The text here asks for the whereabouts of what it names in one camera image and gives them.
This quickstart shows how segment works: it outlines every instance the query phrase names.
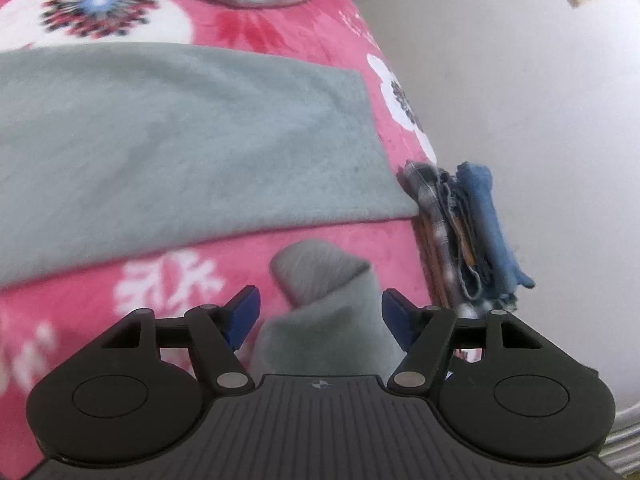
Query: dark blue garment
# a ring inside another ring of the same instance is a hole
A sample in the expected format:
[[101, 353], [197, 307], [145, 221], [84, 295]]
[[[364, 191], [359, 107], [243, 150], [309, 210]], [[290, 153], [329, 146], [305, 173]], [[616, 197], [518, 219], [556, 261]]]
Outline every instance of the dark blue garment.
[[473, 221], [479, 273], [483, 281], [487, 273], [492, 274], [490, 295], [500, 298], [513, 294], [518, 285], [533, 288], [536, 283], [520, 270], [504, 239], [491, 196], [493, 178], [489, 168], [465, 162], [458, 166], [456, 180], [464, 190], [467, 212]]

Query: ribbed black surface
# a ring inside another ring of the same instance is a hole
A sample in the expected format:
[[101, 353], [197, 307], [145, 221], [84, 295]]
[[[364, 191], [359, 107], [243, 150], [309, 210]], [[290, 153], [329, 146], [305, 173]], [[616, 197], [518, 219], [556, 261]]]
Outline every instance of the ribbed black surface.
[[217, 400], [201, 426], [164, 455], [125, 468], [44, 462], [30, 480], [612, 480], [596, 458], [548, 468], [495, 462], [462, 446], [420, 399], [374, 377], [268, 376]]

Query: pink bedspread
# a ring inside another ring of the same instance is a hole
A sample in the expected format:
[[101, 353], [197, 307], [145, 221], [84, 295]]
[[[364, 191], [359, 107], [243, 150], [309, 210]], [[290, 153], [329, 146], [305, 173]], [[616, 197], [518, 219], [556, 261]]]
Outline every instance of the pink bedspread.
[[[230, 9], [204, 0], [0, 0], [0, 31], [0, 51], [162, 41], [356, 69], [369, 88], [391, 167], [396, 170], [408, 158], [423, 160], [425, 153], [433, 160], [404, 92], [351, 0], [311, 0], [263, 10]], [[415, 303], [428, 303], [409, 221], [219, 240], [0, 291], [0, 471], [20, 478], [38, 462], [40, 453], [24, 415], [26, 396], [43, 375], [91, 338], [133, 309], [146, 306], [158, 317], [180, 316], [198, 304], [223, 304], [247, 284], [260, 288], [263, 317], [284, 312], [288, 305], [268, 264], [282, 247], [309, 237], [324, 238], [369, 259], [383, 287], [398, 288]], [[251, 341], [241, 350], [244, 358]], [[168, 351], [163, 357], [188, 366], [180, 352]]]

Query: white wall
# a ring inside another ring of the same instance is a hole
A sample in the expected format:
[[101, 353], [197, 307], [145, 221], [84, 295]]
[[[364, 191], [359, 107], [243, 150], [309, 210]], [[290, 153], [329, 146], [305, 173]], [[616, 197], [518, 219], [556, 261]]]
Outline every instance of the white wall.
[[494, 172], [518, 315], [640, 417], [640, 0], [357, 0], [448, 170]]

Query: gray blanket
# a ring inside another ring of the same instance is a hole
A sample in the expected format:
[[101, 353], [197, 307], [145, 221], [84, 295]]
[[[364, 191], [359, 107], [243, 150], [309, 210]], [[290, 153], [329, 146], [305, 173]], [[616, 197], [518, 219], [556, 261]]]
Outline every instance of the gray blanket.
[[260, 230], [407, 218], [356, 72], [176, 44], [0, 56], [0, 285]]
[[379, 375], [406, 354], [382, 319], [371, 264], [323, 240], [303, 240], [273, 257], [271, 270], [294, 310], [267, 319], [249, 366], [263, 374]]

